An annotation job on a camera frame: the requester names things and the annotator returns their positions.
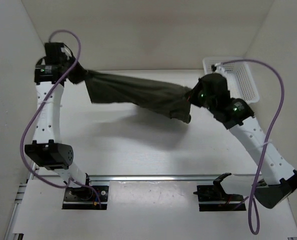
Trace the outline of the olive green shorts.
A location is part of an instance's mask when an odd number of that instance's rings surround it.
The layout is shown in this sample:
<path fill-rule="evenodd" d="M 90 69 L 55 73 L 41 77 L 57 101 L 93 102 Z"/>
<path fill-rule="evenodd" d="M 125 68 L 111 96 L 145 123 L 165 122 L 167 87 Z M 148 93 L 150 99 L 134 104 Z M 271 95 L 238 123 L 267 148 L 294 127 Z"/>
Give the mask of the olive green shorts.
<path fill-rule="evenodd" d="M 84 82 L 93 104 L 131 103 L 169 119 L 191 122 L 187 86 L 92 70 Z"/>

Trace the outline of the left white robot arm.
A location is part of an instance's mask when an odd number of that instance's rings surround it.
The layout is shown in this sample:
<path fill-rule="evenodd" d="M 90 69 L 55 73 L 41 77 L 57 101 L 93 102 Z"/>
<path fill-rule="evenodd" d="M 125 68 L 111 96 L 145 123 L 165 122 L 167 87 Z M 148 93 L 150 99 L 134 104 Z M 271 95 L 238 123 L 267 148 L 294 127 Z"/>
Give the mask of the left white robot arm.
<path fill-rule="evenodd" d="M 26 155 L 39 167 L 58 174 L 72 195 L 83 201 L 94 196 L 89 178 L 74 163 L 71 145 L 62 143 L 60 131 L 61 99 L 65 80 L 56 84 L 64 70 L 60 65 L 47 64 L 44 58 L 35 65 L 34 82 L 37 93 L 36 126 L 31 144 L 24 146 Z"/>

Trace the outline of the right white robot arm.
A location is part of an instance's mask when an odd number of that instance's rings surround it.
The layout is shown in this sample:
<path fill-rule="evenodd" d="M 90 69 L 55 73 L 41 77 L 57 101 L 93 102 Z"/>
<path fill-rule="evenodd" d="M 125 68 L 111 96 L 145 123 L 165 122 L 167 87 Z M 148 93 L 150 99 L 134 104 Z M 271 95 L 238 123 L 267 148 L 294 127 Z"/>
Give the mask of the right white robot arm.
<path fill-rule="evenodd" d="M 256 180 L 253 195 L 262 206 L 272 209 L 297 189 L 297 170 L 266 139 L 251 107 L 230 96 L 226 82 L 199 79 L 187 96 L 192 105 L 210 111 L 260 168 L 262 179 Z"/>

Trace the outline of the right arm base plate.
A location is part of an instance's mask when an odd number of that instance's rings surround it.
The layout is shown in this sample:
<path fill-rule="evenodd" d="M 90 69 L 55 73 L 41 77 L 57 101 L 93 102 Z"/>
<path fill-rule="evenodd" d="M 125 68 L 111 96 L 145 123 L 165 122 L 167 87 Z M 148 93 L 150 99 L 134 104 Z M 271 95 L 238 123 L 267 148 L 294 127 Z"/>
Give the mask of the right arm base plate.
<path fill-rule="evenodd" d="M 196 191 L 200 212 L 246 211 L 242 195 L 219 193 L 214 185 L 197 185 Z"/>

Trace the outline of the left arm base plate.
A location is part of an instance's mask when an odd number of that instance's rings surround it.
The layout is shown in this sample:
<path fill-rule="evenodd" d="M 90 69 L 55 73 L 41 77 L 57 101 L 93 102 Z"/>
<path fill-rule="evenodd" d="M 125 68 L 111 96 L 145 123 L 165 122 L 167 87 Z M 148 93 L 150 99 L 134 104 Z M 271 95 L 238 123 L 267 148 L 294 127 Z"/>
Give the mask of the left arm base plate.
<path fill-rule="evenodd" d="M 64 192 L 62 209 L 104 211 L 108 207 L 108 197 L 108 185 L 92 185 L 91 188 L 69 187 Z"/>

